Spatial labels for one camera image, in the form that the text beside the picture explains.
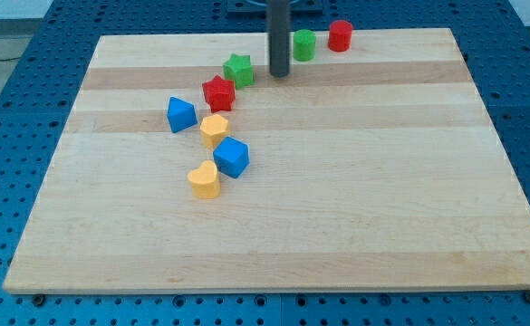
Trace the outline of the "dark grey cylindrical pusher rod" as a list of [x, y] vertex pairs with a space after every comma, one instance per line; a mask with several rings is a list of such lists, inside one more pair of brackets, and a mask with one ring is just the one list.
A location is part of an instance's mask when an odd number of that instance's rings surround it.
[[266, 1], [269, 73], [284, 78], [290, 72], [291, 6], [288, 0]]

